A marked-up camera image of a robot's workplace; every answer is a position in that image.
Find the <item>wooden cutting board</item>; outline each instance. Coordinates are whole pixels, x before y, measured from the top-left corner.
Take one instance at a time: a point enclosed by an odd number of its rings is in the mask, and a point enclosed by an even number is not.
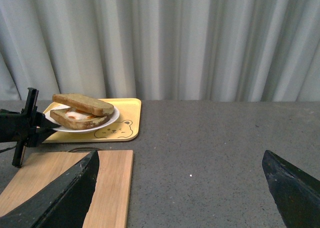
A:
[[[88,153],[33,153],[0,195],[0,217],[27,201]],[[134,153],[99,151],[99,172],[84,228],[125,228]]]

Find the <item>sandwich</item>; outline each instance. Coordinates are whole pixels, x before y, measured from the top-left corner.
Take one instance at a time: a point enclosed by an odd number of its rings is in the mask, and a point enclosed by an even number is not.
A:
[[[54,94],[54,102],[69,106],[50,110],[50,117],[65,128],[87,130],[107,123],[114,106],[108,102],[78,93]]]

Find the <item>gray countertop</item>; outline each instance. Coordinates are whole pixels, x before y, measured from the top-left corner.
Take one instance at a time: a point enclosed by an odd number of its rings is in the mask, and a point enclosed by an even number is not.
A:
[[[51,102],[37,102],[43,111]],[[0,101],[20,112],[24,101]],[[320,180],[320,102],[142,101],[138,136],[127,142],[42,144],[133,150],[127,227],[284,228],[261,161],[265,150]],[[0,143],[0,149],[14,143]],[[0,154],[0,192],[18,171]]]

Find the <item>white curtain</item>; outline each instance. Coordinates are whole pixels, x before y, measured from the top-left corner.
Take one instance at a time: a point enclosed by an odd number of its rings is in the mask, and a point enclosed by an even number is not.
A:
[[[0,0],[0,100],[320,101],[320,0]]]

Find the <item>bear cartoon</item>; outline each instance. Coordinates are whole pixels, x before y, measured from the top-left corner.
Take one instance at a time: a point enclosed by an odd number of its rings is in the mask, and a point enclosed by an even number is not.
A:
[[[116,138],[128,138],[130,137],[134,131],[131,129],[132,120],[126,119],[124,121],[120,122],[113,122],[112,124],[98,129],[94,136],[96,138],[109,138],[110,136],[113,136],[113,134],[116,134]]]

